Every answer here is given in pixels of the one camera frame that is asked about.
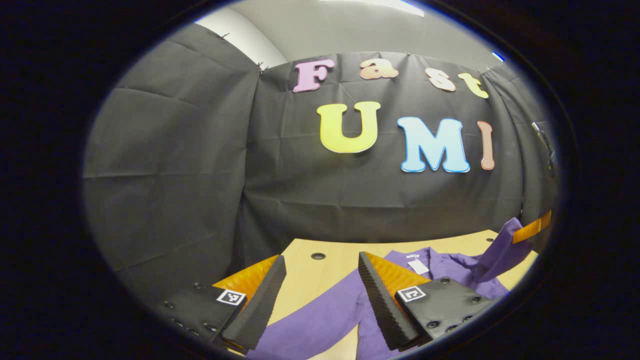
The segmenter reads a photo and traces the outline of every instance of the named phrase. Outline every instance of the ceiling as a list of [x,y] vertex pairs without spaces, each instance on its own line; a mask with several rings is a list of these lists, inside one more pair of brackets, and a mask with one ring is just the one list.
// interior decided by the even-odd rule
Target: ceiling
[[444,15],[424,17],[386,6],[320,0],[244,0],[230,5],[287,61],[351,51],[420,54],[484,71],[500,63],[494,46]]

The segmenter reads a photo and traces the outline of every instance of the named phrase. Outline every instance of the bolt hole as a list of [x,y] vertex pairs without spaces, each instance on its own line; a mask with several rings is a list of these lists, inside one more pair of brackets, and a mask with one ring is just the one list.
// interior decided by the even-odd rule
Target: bolt hole
[[204,326],[205,329],[207,329],[208,331],[211,331],[211,332],[218,331],[215,326],[213,326],[213,325],[211,325],[209,323],[204,323],[204,324],[202,324],[202,326]]

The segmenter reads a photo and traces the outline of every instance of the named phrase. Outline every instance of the table surface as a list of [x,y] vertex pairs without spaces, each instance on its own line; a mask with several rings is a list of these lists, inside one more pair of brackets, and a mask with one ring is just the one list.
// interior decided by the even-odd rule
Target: table surface
[[[282,252],[287,266],[287,276],[278,292],[268,324],[277,322],[308,304],[356,269],[360,251],[384,258],[391,250],[413,252],[431,247],[441,254],[460,253],[475,256],[482,254],[491,245],[486,239],[495,238],[496,235],[497,233],[491,230],[485,230],[452,238],[408,243],[336,243],[295,239]],[[311,254],[315,252],[325,254],[326,258],[312,259]],[[519,265],[498,276],[498,280],[507,289],[513,289],[537,257],[537,253],[532,251]],[[355,360],[357,346],[358,326],[332,348],[311,359]]]

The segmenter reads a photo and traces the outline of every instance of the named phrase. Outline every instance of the clothing tag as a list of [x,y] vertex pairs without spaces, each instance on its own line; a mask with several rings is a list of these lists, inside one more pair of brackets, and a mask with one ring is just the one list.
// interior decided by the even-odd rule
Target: clothing tag
[[413,268],[413,271],[415,271],[418,275],[422,275],[429,271],[429,268],[424,266],[424,264],[421,263],[420,260],[418,259],[409,261],[408,264]]

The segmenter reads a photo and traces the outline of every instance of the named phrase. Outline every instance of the letter u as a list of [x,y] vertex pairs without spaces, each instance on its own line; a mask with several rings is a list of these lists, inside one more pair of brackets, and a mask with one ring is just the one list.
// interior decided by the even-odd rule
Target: letter u
[[333,152],[362,152],[373,146],[378,139],[378,119],[376,110],[380,103],[375,101],[357,102],[353,106],[360,110],[362,133],[356,138],[347,138],[342,134],[342,113],[347,110],[345,104],[322,105],[317,109],[320,114],[320,141]]

